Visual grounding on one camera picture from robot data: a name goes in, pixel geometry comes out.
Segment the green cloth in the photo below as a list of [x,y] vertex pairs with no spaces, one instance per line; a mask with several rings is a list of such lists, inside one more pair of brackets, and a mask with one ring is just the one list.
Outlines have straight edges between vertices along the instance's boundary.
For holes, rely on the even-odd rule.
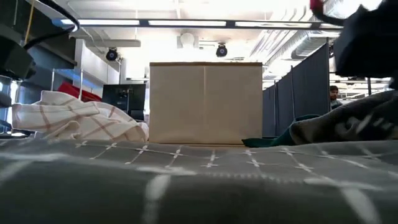
[[[303,121],[306,119],[317,118],[319,115],[309,114],[294,119],[293,123]],[[243,139],[243,144],[246,147],[272,147],[272,146],[295,146],[295,143],[290,135],[290,127],[288,127],[282,135],[275,138],[251,138]]]

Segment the person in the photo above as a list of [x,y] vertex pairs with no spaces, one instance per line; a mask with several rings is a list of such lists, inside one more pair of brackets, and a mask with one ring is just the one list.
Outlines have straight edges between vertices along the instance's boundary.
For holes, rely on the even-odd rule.
[[330,107],[332,110],[343,105],[340,101],[337,100],[337,95],[338,95],[337,86],[330,86]]

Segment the ceiling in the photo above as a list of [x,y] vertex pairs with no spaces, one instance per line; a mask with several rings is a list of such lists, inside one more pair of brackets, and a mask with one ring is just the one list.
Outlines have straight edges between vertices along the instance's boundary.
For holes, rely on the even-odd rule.
[[[84,19],[234,19],[234,20],[272,20],[272,21],[308,21],[312,13],[308,10],[309,0],[54,0],[77,18]],[[352,14],[360,3],[374,9],[380,0],[329,0],[335,1],[335,10],[330,13],[338,17]],[[36,4],[37,9],[52,19],[60,15],[47,7]],[[177,49],[177,37],[191,33],[199,40],[199,49]],[[201,60],[219,61],[244,59],[267,63],[267,68],[274,75],[265,79],[280,79],[290,66],[300,63],[292,60],[290,53],[302,42],[308,32],[287,30],[232,30],[232,29],[154,29],[154,28],[84,28],[73,35],[87,41],[95,41],[91,50],[104,59],[107,49],[101,46],[103,40],[138,39],[140,48],[118,49],[124,58],[142,64],[156,61]],[[228,55],[217,58],[218,43],[226,43]],[[291,45],[280,57],[282,46]],[[339,79],[331,75],[331,80]],[[347,85],[337,83],[343,92],[364,93],[366,84]],[[385,84],[375,84],[383,88]]]
[[[236,20],[299,20],[302,19],[304,6],[308,0],[54,0],[77,18],[85,19],[236,19]],[[36,8],[50,18],[60,15],[37,4]],[[228,48],[226,59],[248,59],[254,46],[264,35],[261,30],[232,29],[152,29],[152,28],[85,28],[75,37],[90,40],[138,39],[141,41],[141,52],[145,51],[148,60],[170,60],[172,55],[184,54],[176,52],[177,36],[191,33],[199,39],[201,54],[205,60],[214,61],[218,42],[225,43]],[[93,49],[96,54],[107,50],[98,44]],[[137,49],[121,49],[123,57],[136,54]]]

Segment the computer monitor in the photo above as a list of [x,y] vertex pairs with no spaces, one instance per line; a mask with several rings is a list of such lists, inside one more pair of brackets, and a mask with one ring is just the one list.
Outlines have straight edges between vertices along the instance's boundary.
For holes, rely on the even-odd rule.
[[104,85],[102,102],[113,105],[135,120],[144,120],[146,84]]

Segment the cubicle partition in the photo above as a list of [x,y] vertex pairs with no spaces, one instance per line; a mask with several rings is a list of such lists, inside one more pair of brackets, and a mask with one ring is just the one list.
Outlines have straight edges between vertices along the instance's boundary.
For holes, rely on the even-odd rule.
[[329,46],[325,44],[263,91],[263,136],[281,135],[297,117],[329,111]]
[[275,85],[262,92],[262,135],[273,137],[276,133],[276,87]]
[[291,74],[295,117],[330,111],[328,44],[294,67]]

